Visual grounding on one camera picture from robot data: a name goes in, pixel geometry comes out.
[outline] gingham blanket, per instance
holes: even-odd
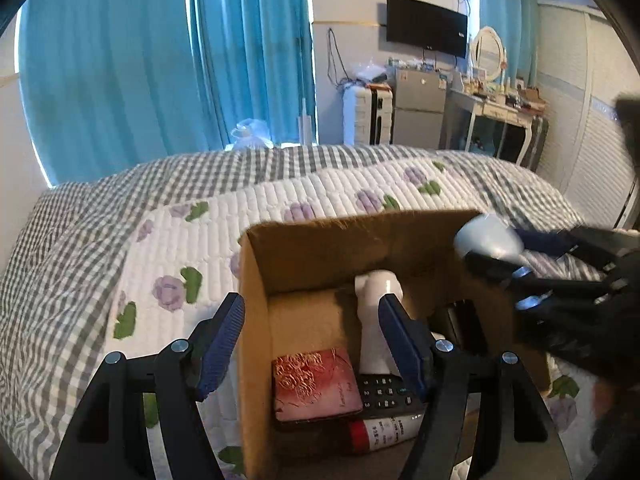
[[[363,168],[424,153],[398,146],[320,146],[179,155],[43,194],[0,280],[0,432],[29,473],[37,480],[49,477],[102,357],[126,242],[145,213],[322,168]],[[468,153],[438,156],[514,225],[581,221],[554,188],[522,168]],[[584,269],[567,261],[561,273],[577,277]]]

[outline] teal curtain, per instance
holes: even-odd
[[[185,0],[28,0],[18,62],[52,184],[223,147],[204,129]]]
[[[307,0],[190,0],[189,17],[207,135],[224,144],[254,118],[298,142],[298,116],[315,115]]]
[[[507,49],[507,76],[536,84],[538,0],[480,0],[480,27],[493,27]]]

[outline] louvered closet door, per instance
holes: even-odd
[[[620,94],[640,94],[640,76],[615,31],[591,17],[593,49],[590,108],[564,195],[588,222],[613,227],[634,181],[614,104]]]
[[[547,102],[545,117],[549,131],[536,173],[561,189],[568,161],[576,149],[587,81],[584,14],[540,6],[539,45],[538,87]]]

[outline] red cap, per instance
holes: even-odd
[[[369,434],[362,420],[353,420],[349,423],[351,433],[351,447],[356,453],[367,453],[369,449]]]

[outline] black tv screen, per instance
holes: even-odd
[[[418,0],[386,0],[386,40],[466,56],[466,16]]]

